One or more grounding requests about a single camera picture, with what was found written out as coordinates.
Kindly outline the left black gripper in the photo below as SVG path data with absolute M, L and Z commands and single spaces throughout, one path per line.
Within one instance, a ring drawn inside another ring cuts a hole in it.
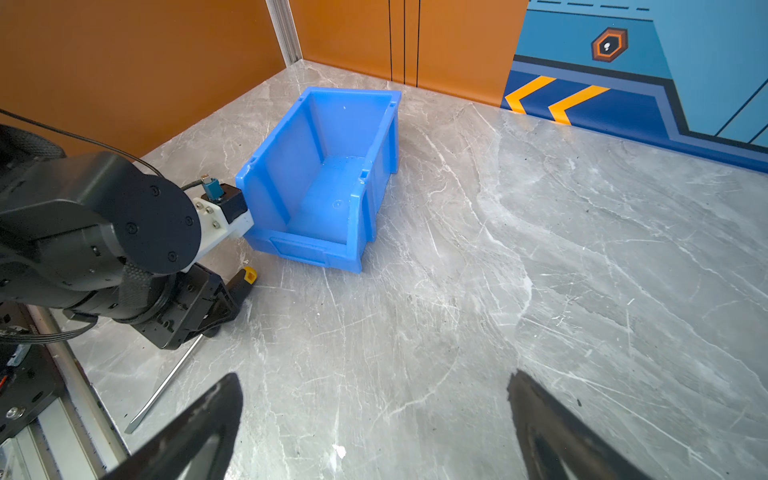
M 175 350 L 201 334 L 213 336 L 234 320 L 257 281 L 252 267 L 229 281 L 200 264 L 173 277 L 157 302 L 131 326 L 160 349 Z

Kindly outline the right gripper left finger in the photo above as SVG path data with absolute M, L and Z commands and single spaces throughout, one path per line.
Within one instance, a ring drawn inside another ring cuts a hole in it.
M 223 479 L 243 409 L 238 376 L 228 373 L 107 479 Z

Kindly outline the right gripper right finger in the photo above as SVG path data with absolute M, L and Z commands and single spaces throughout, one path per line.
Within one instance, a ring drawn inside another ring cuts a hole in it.
M 508 401 L 530 479 L 646 479 L 526 372 L 513 373 Z

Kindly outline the black handle screwdriver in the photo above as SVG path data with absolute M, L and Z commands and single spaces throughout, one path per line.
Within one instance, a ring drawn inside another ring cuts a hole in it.
M 138 429 L 138 427 L 141 425 L 141 423 L 146 418 L 148 413 L 152 410 L 154 405 L 158 402 L 160 397 L 167 390 L 169 385 L 173 382 L 176 376 L 181 372 L 187 360 L 192 356 L 193 352 L 197 349 L 199 344 L 205 338 L 206 336 L 204 334 L 201 334 L 192 341 L 189 348 L 180 357 L 180 359 L 177 361 L 174 367 L 168 372 L 168 374 L 163 379 L 163 381 L 159 384 L 157 389 L 152 393 L 152 395 L 145 402 L 142 408 L 137 412 L 137 414 L 131 419 L 131 421 L 129 422 L 129 424 L 126 426 L 124 430 L 125 434 L 128 434 L 128 435 L 133 434 Z

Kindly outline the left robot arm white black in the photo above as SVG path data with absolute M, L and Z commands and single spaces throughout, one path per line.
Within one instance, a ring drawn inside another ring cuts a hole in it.
M 109 318 L 169 350 L 236 318 L 257 273 L 224 280 L 201 261 L 252 227 L 240 189 L 202 177 L 192 198 L 143 160 L 107 145 L 70 156 L 32 125 L 1 129 L 3 300 L 82 331 Z

